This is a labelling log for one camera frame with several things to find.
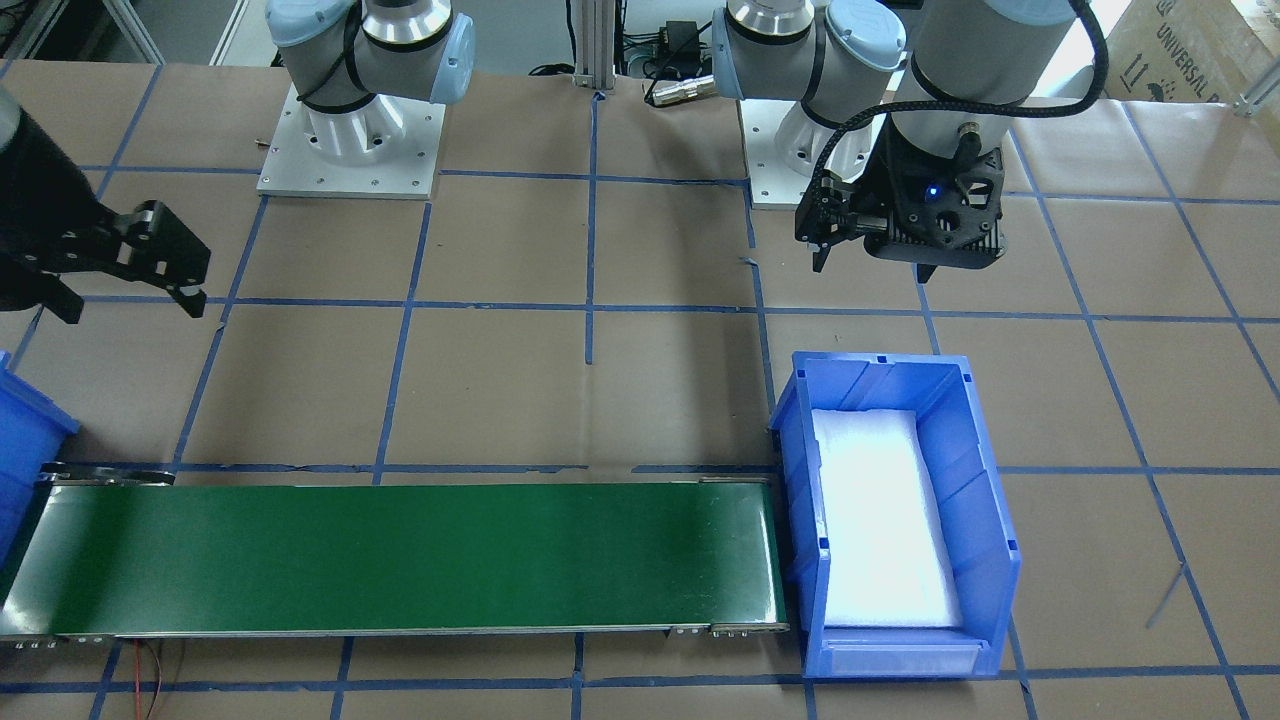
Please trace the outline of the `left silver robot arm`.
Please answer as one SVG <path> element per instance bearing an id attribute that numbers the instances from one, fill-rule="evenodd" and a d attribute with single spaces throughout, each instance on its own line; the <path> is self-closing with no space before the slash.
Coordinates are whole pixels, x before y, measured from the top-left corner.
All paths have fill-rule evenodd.
<path id="1" fill-rule="evenodd" d="M 1087 1 L 929 1 L 913 29 L 879 1 L 728 1 L 710 27 L 718 92 L 796 102 L 815 132 L 794 219 L 812 269 L 858 241 L 922 283 L 1006 254 L 1012 120 L 1082 114 L 1111 65 Z"/>

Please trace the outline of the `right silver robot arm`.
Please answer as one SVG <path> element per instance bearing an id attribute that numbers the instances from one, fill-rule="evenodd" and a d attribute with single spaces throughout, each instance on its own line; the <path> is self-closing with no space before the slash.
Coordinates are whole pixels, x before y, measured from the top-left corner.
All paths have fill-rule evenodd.
<path id="1" fill-rule="evenodd" d="M 320 199 L 428 199 L 447 105 L 475 63 L 475 28 L 448 1 L 270 1 L 292 81 L 259 191 Z M 116 213 L 10 95 L 3 95 L 1 305 L 68 324 L 64 282 L 97 272 L 165 291 L 200 318 L 210 249 L 164 202 Z"/>

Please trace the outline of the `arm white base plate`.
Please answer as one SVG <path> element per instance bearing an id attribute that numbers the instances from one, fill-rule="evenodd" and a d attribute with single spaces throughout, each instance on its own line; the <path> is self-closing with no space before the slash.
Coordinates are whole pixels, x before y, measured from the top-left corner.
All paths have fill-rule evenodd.
<path id="1" fill-rule="evenodd" d="M 739 109 L 753 206 L 795 210 L 835 131 L 815 123 L 799 101 L 746 99 Z"/>
<path id="2" fill-rule="evenodd" d="M 257 182 L 264 196 L 425 201 L 433 193 L 445 106 L 372 94 L 349 111 L 285 96 Z"/>

